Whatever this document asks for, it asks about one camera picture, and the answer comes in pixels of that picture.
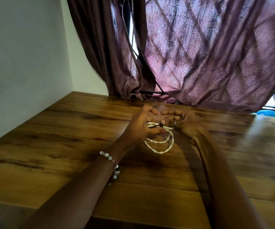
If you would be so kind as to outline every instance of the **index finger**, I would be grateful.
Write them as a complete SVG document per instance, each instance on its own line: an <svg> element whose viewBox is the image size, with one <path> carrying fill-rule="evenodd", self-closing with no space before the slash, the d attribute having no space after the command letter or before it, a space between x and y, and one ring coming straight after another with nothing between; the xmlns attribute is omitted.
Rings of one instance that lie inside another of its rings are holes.
<svg viewBox="0 0 275 229"><path fill-rule="evenodd" d="M161 111L161 115L176 115L181 116L184 111L180 109L170 109Z"/></svg>
<svg viewBox="0 0 275 229"><path fill-rule="evenodd" d="M144 104L143 111L152 112L154 115L158 115L158 111L154 107L150 106L149 104Z"/></svg>

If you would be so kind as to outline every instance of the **blue fabric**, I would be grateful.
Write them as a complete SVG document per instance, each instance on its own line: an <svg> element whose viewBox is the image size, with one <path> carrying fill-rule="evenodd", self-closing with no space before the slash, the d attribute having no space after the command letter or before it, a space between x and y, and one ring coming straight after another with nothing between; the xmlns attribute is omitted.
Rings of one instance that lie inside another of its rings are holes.
<svg viewBox="0 0 275 229"><path fill-rule="evenodd" d="M260 110L256 113L257 115L265 115L269 117L275 117L275 111L271 110Z"/></svg>

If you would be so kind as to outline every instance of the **wall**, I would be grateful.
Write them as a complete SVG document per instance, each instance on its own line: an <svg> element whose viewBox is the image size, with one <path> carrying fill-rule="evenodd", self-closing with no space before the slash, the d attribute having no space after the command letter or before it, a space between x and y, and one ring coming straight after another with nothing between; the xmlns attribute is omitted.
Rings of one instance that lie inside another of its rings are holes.
<svg viewBox="0 0 275 229"><path fill-rule="evenodd" d="M60 0L0 0L0 137L71 91Z"/></svg>
<svg viewBox="0 0 275 229"><path fill-rule="evenodd" d="M74 91L108 96L105 82L95 72L86 58L67 1L61 0L61 3Z"/></svg>

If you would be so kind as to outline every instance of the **white cable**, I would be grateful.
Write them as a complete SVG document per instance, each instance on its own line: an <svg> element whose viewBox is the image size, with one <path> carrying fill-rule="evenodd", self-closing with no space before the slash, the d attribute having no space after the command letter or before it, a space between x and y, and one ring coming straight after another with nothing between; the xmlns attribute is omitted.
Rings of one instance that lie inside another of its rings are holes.
<svg viewBox="0 0 275 229"><path fill-rule="evenodd" d="M152 127L152 126L155 126L155 125L159 125L159 123L147 122L147 127L148 128ZM174 142L173 133L171 132L171 130L173 130L173 128L170 128L170 127L167 127L167 126L163 126L163 129L165 129L166 131L168 131L170 133L170 135L168 135L168 137L167 137L166 140L164 140L164 141L154 141L154 140L151 140L149 138L147 138L147 140L149 140L150 142L153 142L153 143L163 144L163 143L166 143L169 140L169 137L171 136L172 137L171 144L170 144L170 146L165 151L158 152L157 150L151 148L151 146L148 145L148 143L145 141L145 144L147 145L147 147L149 149L151 149L153 152L157 153L157 154L163 154L163 153L168 152L171 149L171 147L173 146L173 142Z"/></svg>

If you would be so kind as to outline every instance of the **purple curtain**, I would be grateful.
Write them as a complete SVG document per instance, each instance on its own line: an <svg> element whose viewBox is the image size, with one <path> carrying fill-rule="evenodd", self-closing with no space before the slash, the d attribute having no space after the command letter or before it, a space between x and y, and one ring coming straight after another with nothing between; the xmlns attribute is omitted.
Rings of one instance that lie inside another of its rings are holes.
<svg viewBox="0 0 275 229"><path fill-rule="evenodd" d="M273 95L275 0L129 2L157 101L256 112Z"/></svg>
<svg viewBox="0 0 275 229"><path fill-rule="evenodd" d="M122 16L124 0L67 0L86 57L106 82L109 95L136 97L141 88L155 89L142 76Z"/></svg>

